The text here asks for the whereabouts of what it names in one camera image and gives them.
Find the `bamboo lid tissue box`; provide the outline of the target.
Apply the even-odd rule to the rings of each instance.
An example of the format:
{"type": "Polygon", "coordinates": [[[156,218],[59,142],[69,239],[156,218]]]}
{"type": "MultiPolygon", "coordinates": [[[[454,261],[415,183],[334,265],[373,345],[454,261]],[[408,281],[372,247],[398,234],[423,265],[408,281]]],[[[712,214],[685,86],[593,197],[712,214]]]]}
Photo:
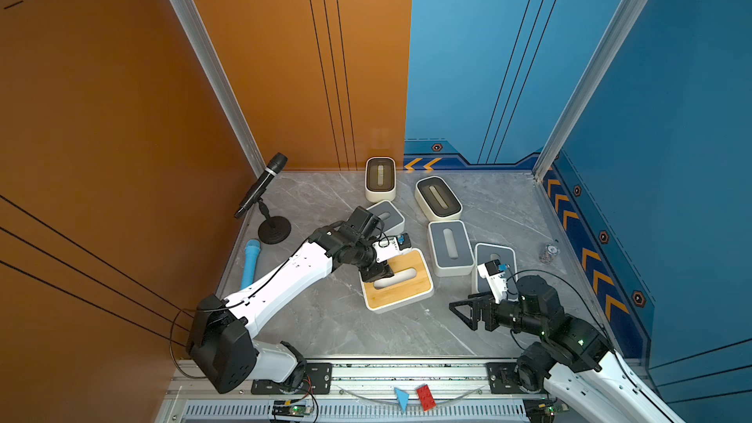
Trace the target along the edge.
{"type": "Polygon", "coordinates": [[[434,294],[434,281],[421,250],[409,249],[390,258],[387,265],[393,270],[392,277],[362,283],[365,306],[372,313],[387,313],[434,294]]]}

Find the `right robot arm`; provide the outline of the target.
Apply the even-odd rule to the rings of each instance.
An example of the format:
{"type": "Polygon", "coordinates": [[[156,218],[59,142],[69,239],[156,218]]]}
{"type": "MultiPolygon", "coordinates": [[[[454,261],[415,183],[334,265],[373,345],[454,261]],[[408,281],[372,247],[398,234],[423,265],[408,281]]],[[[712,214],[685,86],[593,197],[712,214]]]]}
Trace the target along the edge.
{"type": "Polygon", "coordinates": [[[546,392],[589,422],[682,422],[630,368],[607,334],[566,313],[557,291],[538,275],[488,278],[491,293],[470,295],[448,308],[471,330],[506,327],[538,341],[516,360],[519,387],[546,392]]]}

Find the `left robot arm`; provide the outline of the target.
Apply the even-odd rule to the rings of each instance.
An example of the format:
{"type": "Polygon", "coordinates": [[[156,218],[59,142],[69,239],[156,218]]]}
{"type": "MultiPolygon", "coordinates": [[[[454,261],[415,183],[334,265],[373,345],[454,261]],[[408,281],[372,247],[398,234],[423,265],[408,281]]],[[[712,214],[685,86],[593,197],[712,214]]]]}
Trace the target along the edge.
{"type": "Polygon", "coordinates": [[[258,341],[264,325],[340,266],[357,268],[365,283],[393,276],[389,261],[410,246],[407,233],[385,234],[382,219],[358,207],[345,221],[313,231],[259,281],[224,299],[205,297],[193,311],[185,350],[217,393],[227,394],[248,379],[295,390],[306,379],[307,361],[287,342],[258,341]]]}

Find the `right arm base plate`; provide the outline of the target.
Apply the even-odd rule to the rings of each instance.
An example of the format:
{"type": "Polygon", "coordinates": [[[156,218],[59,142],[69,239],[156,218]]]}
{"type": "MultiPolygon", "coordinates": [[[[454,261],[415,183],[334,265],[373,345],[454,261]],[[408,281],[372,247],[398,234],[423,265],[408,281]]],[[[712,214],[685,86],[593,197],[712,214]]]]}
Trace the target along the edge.
{"type": "Polygon", "coordinates": [[[524,394],[515,362],[487,362],[488,383],[493,395],[524,394]]]}

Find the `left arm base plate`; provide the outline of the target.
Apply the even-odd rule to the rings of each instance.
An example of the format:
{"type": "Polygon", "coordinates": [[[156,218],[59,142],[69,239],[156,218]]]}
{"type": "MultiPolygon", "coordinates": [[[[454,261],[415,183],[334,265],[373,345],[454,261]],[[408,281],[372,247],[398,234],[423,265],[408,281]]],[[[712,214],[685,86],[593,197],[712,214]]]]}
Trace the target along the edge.
{"type": "Polygon", "coordinates": [[[313,392],[316,396],[328,395],[332,378],[330,362],[307,362],[297,366],[292,375],[282,383],[271,380],[254,380],[251,394],[256,396],[303,395],[313,392]]]}

